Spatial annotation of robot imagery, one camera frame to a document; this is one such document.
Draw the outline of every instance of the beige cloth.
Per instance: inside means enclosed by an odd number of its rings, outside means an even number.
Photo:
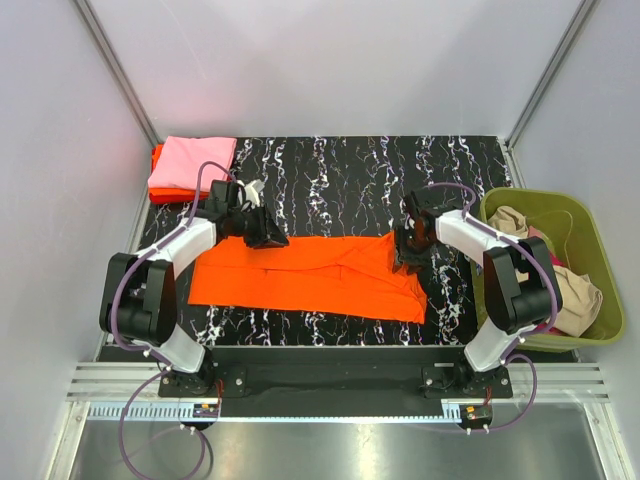
[[[511,207],[498,207],[488,223],[490,227],[518,238],[527,238],[529,235],[527,217]]]
[[[581,336],[595,321],[602,306],[602,292],[589,280],[589,275],[576,275],[568,268],[554,266],[562,294],[562,310],[558,312],[558,330]]]
[[[498,207],[495,215],[487,222],[503,233],[526,238],[529,233],[527,219],[511,207]],[[558,312],[555,327],[572,337],[581,336],[593,324],[602,306],[602,292],[593,284],[588,275],[576,275],[565,267],[554,265],[558,286],[562,295],[562,310]],[[519,282],[529,275],[516,271]]]

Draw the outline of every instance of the orange cloth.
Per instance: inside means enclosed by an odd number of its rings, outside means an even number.
[[[160,154],[162,153],[162,145],[156,146],[151,152],[151,171],[153,172],[158,163],[158,159],[160,158]],[[193,197],[196,194],[193,190],[186,190],[183,188],[150,188],[149,189],[149,200],[151,203],[155,205],[160,205],[163,203],[182,203],[182,202],[191,202],[193,201]],[[209,196],[208,193],[204,192],[200,194],[200,200],[205,199]]]
[[[294,237],[254,250],[228,238],[196,260],[189,303],[341,313],[424,323],[417,275],[391,272],[393,234]]]

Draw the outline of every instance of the cable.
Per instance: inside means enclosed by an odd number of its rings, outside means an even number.
[[[116,289],[116,293],[115,293],[115,295],[113,297],[113,303],[112,303],[112,306],[111,306],[111,312],[110,312],[111,334],[113,335],[113,338],[114,338],[116,344],[120,348],[122,348],[123,350],[127,350],[127,351],[130,351],[130,352],[135,352],[135,351],[140,351],[140,350],[149,351],[150,354],[153,355],[158,361],[160,361],[160,362],[164,363],[165,365],[167,365],[166,370],[161,371],[160,373],[158,373],[158,374],[154,375],[153,377],[151,377],[149,380],[144,382],[134,392],[134,394],[131,396],[131,398],[129,399],[129,401],[125,405],[125,408],[122,410],[122,414],[120,416],[120,422],[119,422],[119,425],[118,425],[118,445],[120,447],[120,454],[122,455],[122,460],[124,461],[124,463],[127,466],[127,468],[131,471],[131,473],[133,473],[136,477],[138,477],[141,480],[153,480],[153,479],[151,479],[151,478],[143,475],[142,473],[140,473],[133,466],[133,464],[131,463],[130,457],[127,455],[127,452],[126,452],[125,447],[124,447],[124,419],[127,416],[127,413],[129,413],[129,407],[131,406],[131,403],[133,403],[133,400],[138,396],[138,394],[142,390],[144,390],[149,384],[151,384],[155,380],[163,377],[164,375],[166,375],[166,374],[168,374],[170,372],[170,370],[171,370],[171,368],[170,368],[171,362],[169,360],[167,360],[160,353],[154,351],[153,349],[148,349],[148,347],[146,347],[146,346],[143,346],[143,345],[131,345],[129,343],[126,343],[125,340],[120,335],[120,332],[118,331],[118,309],[120,307],[120,301],[122,300],[122,294],[124,293],[124,290],[125,290],[125,288],[127,286],[127,283],[129,283],[129,280],[131,279],[133,274],[136,272],[136,270],[146,260],[148,260],[150,257],[152,257],[156,253],[157,250],[160,250],[160,249],[164,248],[169,243],[174,241],[179,235],[184,233],[188,229],[188,227],[191,225],[191,223],[193,222],[193,219],[194,219],[195,214],[196,214],[196,210],[198,209],[198,200],[200,199],[200,187],[201,187],[201,183],[202,183],[202,172],[204,171],[204,168],[206,166],[208,166],[208,165],[213,165],[213,166],[219,168],[224,173],[226,173],[229,176],[229,178],[231,178],[231,180],[233,180],[234,182],[236,181],[236,177],[231,172],[229,172],[226,168],[221,166],[220,164],[218,164],[216,162],[204,162],[200,166],[200,168],[198,170],[198,180],[197,180],[197,183],[196,183],[195,195],[193,196],[193,205],[191,206],[191,212],[189,213],[189,217],[187,218],[186,223],[184,225],[182,225],[181,228],[175,229],[173,232],[171,232],[163,240],[160,240],[160,242],[158,242],[158,244],[156,245],[155,249],[150,249],[149,251],[147,251],[146,253],[144,253],[140,257],[138,257],[138,259],[133,263],[133,265],[131,265],[131,267],[129,267],[127,269],[125,274],[122,276],[122,279],[120,280],[120,283],[118,284],[118,288]],[[200,438],[200,441],[202,443],[202,452],[200,454],[200,459],[198,460],[198,463],[196,464],[195,468],[191,471],[191,473],[189,473],[189,475],[187,475],[186,477],[183,477],[184,480],[188,480],[190,478],[193,478],[193,476],[200,469],[200,467],[202,466],[202,463],[204,461],[205,450],[207,449],[206,445],[207,445],[208,441],[207,441],[206,437],[198,430],[193,429],[191,431],[192,432],[195,431],[195,433]],[[213,465],[213,450],[209,449],[209,451],[211,452],[211,458],[212,458],[211,463]]]
[[[122,456],[122,460],[124,461],[129,471],[141,480],[153,480],[153,479],[151,477],[147,477],[146,475],[138,471],[138,469],[136,469],[136,467],[133,466],[133,463],[131,463],[131,459],[129,458],[129,455],[127,455],[127,451],[124,446],[124,420],[127,414],[129,413],[129,408],[131,407],[131,404],[133,403],[135,398],[140,394],[140,392],[142,392],[145,388],[147,388],[156,380],[159,380],[163,376],[167,375],[170,371],[171,371],[170,368],[167,367],[165,371],[156,373],[149,380],[146,380],[145,382],[143,382],[142,385],[140,385],[138,389],[135,392],[133,392],[133,395],[131,395],[131,398],[129,398],[126,405],[122,409],[122,413],[120,414],[120,421],[118,422],[118,447],[120,448],[120,455]],[[190,431],[192,434],[195,433],[198,436],[198,438],[200,439],[200,444],[202,446],[202,449],[200,451],[200,458],[198,459],[198,463],[196,463],[196,466],[193,468],[193,470],[191,470],[191,472],[189,472],[188,475],[186,475],[185,477],[182,477],[180,480],[189,480],[193,478],[193,476],[196,473],[198,473],[198,470],[200,470],[200,467],[204,463],[205,451],[207,450],[207,439],[204,436],[204,434],[199,430],[196,430],[194,427],[192,427]]]
[[[463,218],[467,216],[467,213],[469,213],[469,210],[471,209],[471,207],[473,206],[474,203],[476,203],[476,200],[478,199],[478,196],[476,195],[476,192],[473,190],[473,188],[471,187],[467,187],[466,185],[462,185],[461,183],[454,183],[454,182],[438,182],[438,183],[432,183],[431,185],[427,185],[427,189],[432,189],[434,187],[453,187],[453,188],[459,188],[460,190],[463,190],[465,192],[467,192],[469,195],[471,195],[471,200],[469,202],[467,202],[463,207],[462,207],[462,212],[463,212]]]
[[[501,432],[501,431],[504,431],[504,430],[506,430],[508,428],[511,428],[514,425],[520,423],[520,421],[524,418],[524,416],[529,412],[529,410],[533,406],[533,402],[536,399],[536,395],[537,395],[537,392],[538,392],[538,372],[536,372],[536,366],[533,364],[531,359],[529,357],[527,357],[526,355],[523,355],[522,353],[514,353],[513,355],[511,355],[505,361],[505,366],[509,365],[511,362],[513,362],[514,360],[516,360],[518,358],[520,360],[524,360],[525,362],[527,362],[529,364],[529,366],[531,367],[531,375],[533,376],[533,385],[532,385],[532,388],[531,388],[531,396],[529,397],[529,401],[525,405],[525,407],[522,410],[522,412],[520,412],[520,414],[516,418],[514,418],[510,422],[505,423],[504,425],[499,425],[497,427],[492,427],[490,430],[493,431],[493,432]]]
[[[153,445],[157,440],[160,440],[161,438],[166,437],[170,433],[178,432],[182,430],[183,428],[180,425],[176,425],[175,427],[169,427],[165,430],[162,430],[156,433],[155,435],[153,435],[149,440],[147,440],[146,443],[136,448],[133,452],[127,452],[127,457],[129,458],[129,460],[131,460],[133,457],[143,452],[146,448],[149,448],[151,445]],[[205,473],[202,476],[202,478],[209,478],[208,476],[211,474],[211,471],[213,470],[214,454],[213,454],[213,447],[211,447],[211,442],[209,442],[209,439],[206,436],[204,437],[204,439],[207,444],[207,452],[209,453],[209,468],[208,468],[208,472]],[[102,457],[102,460],[106,462],[108,465],[119,465],[121,463],[124,463],[122,456],[120,456],[115,460],[108,460],[102,456],[102,453],[100,452],[100,450],[98,451],[98,453]]]

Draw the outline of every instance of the black marble mat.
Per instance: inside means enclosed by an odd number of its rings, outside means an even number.
[[[404,220],[402,196],[427,183],[457,182],[480,195],[511,185],[495,137],[238,139],[233,172],[260,178],[264,199],[290,236],[389,232]],[[437,195],[461,199],[457,189]],[[140,246],[172,230],[190,204],[152,205]],[[193,266],[178,279],[179,322],[212,345],[430,345],[467,343],[477,329],[469,263],[446,247],[420,275],[429,297],[424,325],[321,312],[187,304]]]

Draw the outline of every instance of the folded pink cloth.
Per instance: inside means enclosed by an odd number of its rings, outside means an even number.
[[[162,148],[156,168],[149,177],[149,188],[182,188],[195,190],[198,170],[204,162],[214,161],[229,169],[236,148],[235,138],[169,137]],[[213,165],[202,172],[201,190],[208,192],[213,180],[226,180],[227,175]]]

